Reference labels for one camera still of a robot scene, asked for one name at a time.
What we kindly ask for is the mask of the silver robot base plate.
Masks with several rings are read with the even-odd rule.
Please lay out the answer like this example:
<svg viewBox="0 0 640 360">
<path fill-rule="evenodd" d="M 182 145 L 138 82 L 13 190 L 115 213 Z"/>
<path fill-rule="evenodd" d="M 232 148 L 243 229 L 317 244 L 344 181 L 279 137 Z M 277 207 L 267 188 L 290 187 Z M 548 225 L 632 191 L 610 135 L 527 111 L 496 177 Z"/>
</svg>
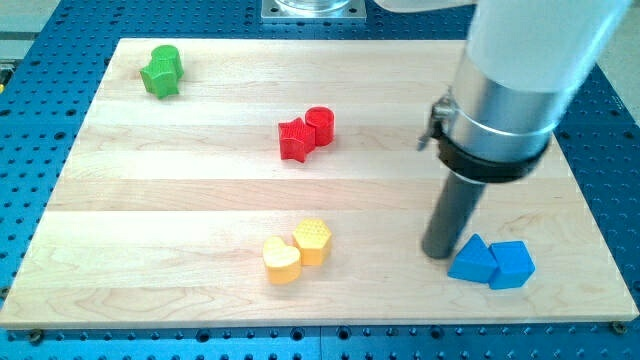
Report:
<svg viewBox="0 0 640 360">
<path fill-rule="evenodd" d="M 355 20 L 367 17 L 364 0 L 262 0 L 264 22 Z"/>
</svg>

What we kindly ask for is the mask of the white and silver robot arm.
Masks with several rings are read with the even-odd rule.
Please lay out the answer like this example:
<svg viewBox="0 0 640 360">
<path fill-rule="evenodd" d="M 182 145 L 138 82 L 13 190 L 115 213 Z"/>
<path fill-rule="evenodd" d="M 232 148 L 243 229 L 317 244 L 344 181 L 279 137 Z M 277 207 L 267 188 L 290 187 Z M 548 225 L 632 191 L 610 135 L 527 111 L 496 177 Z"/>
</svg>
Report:
<svg viewBox="0 0 640 360">
<path fill-rule="evenodd" d="M 449 182 L 529 175 L 631 0 L 480 0 L 455 78 L 420 142 L 438 142 Z"/>
</svg>

